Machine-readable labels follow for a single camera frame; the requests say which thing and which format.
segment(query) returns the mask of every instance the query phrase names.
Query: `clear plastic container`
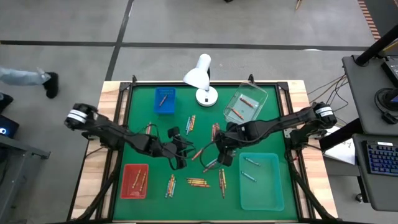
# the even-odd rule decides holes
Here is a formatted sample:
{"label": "clear plastic container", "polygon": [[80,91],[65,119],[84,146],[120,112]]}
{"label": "clear plastic container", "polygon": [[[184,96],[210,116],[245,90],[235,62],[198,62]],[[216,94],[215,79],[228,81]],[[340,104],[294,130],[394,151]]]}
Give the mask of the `clear plastic container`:
{"label": "clear plastic container", "polygon": [[[260,166],[245,160],[246,157]],[[242,175],[242,171],[256,181]],[[285,209],[277,154],[242,152],[239,176],[242,209],[278,212]]]}
{"label": "clear plastic container", "polygon": [[225,120],[236,124],[255,120],[267,98],[268,93],[262,88],[250,82],[240,84],[224,109]]}

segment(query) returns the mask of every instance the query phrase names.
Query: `blue keyboard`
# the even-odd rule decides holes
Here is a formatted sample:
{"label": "blue keyboard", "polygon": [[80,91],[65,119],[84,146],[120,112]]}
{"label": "blue keyboard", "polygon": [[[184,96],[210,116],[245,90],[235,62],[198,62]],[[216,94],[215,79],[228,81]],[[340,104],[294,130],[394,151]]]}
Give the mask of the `blue keyboard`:
{"label": "blue keyboard", "polygon": [[398,176],[398,146],[368,141],[366,147],[369,173]]}

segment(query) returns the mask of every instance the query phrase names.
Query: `green table surface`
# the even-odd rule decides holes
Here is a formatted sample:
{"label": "green table surface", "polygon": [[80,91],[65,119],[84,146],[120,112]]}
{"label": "green table surface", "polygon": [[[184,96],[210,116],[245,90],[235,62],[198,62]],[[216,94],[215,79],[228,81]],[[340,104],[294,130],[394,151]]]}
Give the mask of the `green table surface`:
{"label": "green table surface", "polygon": [[[226,121],[223,110],[236,91],[237,85],[215,86],[218,91],[217,103],[209,108],[201,107],[195,100],[196,88],[190,86],[170,86],[177,89],[175,114],[157,115],[154,113],[154,86],[134,87],[128,125],[130,130],[138,131],[149,122],[159,127],[162,142],[170,141],[167,130],[178,126],[185,130],[187,119],[195,114],[194,130],[186,136],[194,142],[197,149],[211,141],[211,126],[219,123],[225,129]],[[260,112],[258,119],[269,120],[279,117],[277,94],[274,86],[262,86],[269,97]],[[222,199],[218,185],[218,170],[202,173],[203,166],[199,160],[187,160],[188,166],[174,171],[169,167],[166,158],[151,158],[138,154],[128,145],[123,152],[122,171],[119,189],[116,196],[114,220],[135,221],[217,221],[217,220],[297,220],[292,183],[287,162],[284,159],[285,144],[282,132],[271,134],[260,144],[237,150],[230,167],[223,167],[227,181],[226,198]],[[280,178],[285,208],[281,212],[243,210],[239,198],[239,153],[240,152],[273,152],[279,157]],[[210,146],[203,155],[207,164],[218,155],[215,145]],[[148,164],[148,189],[144,200],[120,198],[123,168],[126,164]],[[165,198],[167,183],[171,174],[175,175],[177,184],[174,197]],[[204,178],[210,188],[192,187],[187,184],[186,177]]]}

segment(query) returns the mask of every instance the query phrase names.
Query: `white paper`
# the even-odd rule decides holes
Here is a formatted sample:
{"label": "white paper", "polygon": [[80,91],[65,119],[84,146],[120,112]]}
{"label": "white paper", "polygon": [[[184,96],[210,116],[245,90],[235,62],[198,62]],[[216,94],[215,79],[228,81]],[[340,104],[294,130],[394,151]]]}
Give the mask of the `white paper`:
{"label": "white paper", "polygon": [[[339,130],[339,127],[332,127],[331,129],[327,129],[328,134],[334,133]],[[355,147],[353,139],[349,139],[345,142],[338,144],[337,146],[327,150],[324,154],[332,159],[336,159],[339,161],[347,162],[349,164],[355,165]]]}

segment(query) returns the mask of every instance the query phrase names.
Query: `person's foot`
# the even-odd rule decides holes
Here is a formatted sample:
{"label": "person's foot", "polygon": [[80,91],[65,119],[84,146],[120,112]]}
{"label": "person's foot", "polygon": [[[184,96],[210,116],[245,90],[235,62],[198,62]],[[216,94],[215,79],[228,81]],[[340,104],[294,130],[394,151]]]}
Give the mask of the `person's foot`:
{"label": "person's foot", "polygon": [[44,89],[47,91],[45,95],[52,99],[58,94],[58,74],[55,72],[46,72],[51,76],[49,80],[43,83]]}
{"label": "person's foot", "polygon": [[2,111],[4,111],[4,109],[6,109],[8,105],[10,105],[10,103],[12,103],[12,101],[14,101],[13,97],[11,97],[10,95],[4,93],[2,95],[3,99],[0,100],[0,114],[2,113]]}

